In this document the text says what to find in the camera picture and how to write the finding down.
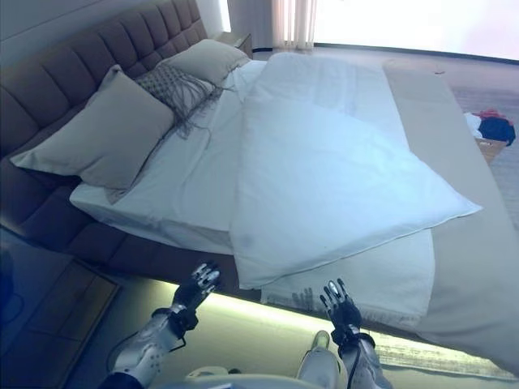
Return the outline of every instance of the cable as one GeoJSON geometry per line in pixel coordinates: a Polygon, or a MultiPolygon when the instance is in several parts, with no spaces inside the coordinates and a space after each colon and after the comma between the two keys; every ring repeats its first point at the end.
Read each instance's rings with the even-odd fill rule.
{"type": "Polygon", "coordinates": [[[112,359],[112,355],[114,354],[114,351],[119,348],[124,342],[126,342],[127,340],[129,340],[130,338],[133,338],[135,335],[137,335],[137,332],[138,331],[135,331],[133,334],[127,336],[126,338],[120,340],[119,342],[117,342],[116,345],[114,345],[109,353],[108,353],[108,356],[106,357],[106,361],[105,361],[105,368],[106,368],[106,373],[109,373],[110,372],[110,366],[109,366],[109,362],[110,362],[110,359],[112,359]]]}
{"type": "Polygon", "coordinates": [[[357,369],[359,357],[360,357],[360,344],[357,345],[357,355],[355,356],[354,365],[351,368],[350,374],[348,374],[348,387],[346,389],[351,388],[351,383],[353,382],[353,378],[355,375],[355,370],[357,369]]]}
{"type": "Polygon", "coordinates": [[[182,347],[186,347],[187,343],[186,343],[186,340],[184,339],[184,337],[180,338],[180,340],[182,341],[182,344],[179,345],[178,347],[172,348],[171,350],[168,351],[168,353],[171,353],[173,351],[177,351],[177,350],[179,350],[182,347]]]}
{"type": "Polygon", "coordinates": [[[18,298],[19,309],[18,309],[18,312],[16,312],[16,314],[12,318],[10,318],[10,319],[8,319],[6,321],[2,320],[2,325],[3,326],[5,326],[6,324],[14,322],[22,314],[22,312],[24,312],[24,308],[25,308],[25,300],[24,300],[24,298],[21,297],[18,293],[13,293],[12,297],[17,297],[18,298]]]}

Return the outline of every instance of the gray pillow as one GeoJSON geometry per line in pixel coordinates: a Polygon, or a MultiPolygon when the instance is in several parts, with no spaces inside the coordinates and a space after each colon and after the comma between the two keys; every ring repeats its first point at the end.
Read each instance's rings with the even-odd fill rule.
{"type": "Polygon", "coordinates": [[[160,62],[155,69],[135,81],[171,108],[175,114],[175,127],[180,129],[179,134],[184,138],[189,135],[191,126],[180,125],[204,102],[216,99],[221,91],[211,83],[197,79],[165,62],[160,62]]]}
{"type": "Polygon", "coordinates": [[[189,49],[164,60],[197,79],[204,79],[217,86],[221,86],[231,71],[249,61],[243,51],[212,39],[203,39],[189,49]]]}
{"type": "Polygon", "coordinates": [[[174,114],[113,66],[87,106],[35,148],[11,158],[20,168],[77,175],[125,190],[174,123],[174,114]]]}

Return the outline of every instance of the curtain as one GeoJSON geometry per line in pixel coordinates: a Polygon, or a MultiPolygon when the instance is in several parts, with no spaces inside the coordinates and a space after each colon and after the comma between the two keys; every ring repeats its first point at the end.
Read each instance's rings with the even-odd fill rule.
{"type": "Polygon", "coordinates": [[[316,5],[317,0],[272,0],[273,47],[311,49],[316,5]]]}

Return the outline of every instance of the tufted headboard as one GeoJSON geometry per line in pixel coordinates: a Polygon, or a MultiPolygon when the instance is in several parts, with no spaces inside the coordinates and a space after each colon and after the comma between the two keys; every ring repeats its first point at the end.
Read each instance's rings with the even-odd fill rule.
{"type": "MultiPolygon", "coordinates": [[[[173,281],[195,266],[193,258],[210,255],[164,246],[98,223],[68,200],[79,183],[77,177],[23,170],[9,161],[71,120],[112,65],[121,65],[134,78],[206,37],[195,0],[156,0],[2,70],[2,226],[51,250],[173,281]]],[[[232,257],[219,257],[213,260],[233,275],[228,286],[237,288],[232,257]]]]}

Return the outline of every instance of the nightstand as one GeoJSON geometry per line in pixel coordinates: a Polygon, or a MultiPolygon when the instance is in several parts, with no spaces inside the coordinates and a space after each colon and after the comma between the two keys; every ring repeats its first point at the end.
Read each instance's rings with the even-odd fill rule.
{"type": "Polygon", "coordinates": [[[2,326],[1,386],[60,388],[118,285],[71,255],[6,248],[15,293],[23,302],[20,315],[2,326]]]}
{"type": "Polygon", "coordinates": [[[222,32],[214,38],[215,41],[234,46],[236,49],[243,51],[250,59],[252,59],[252,41],[251,34],[238,35],[233,32],[222,32]]]}

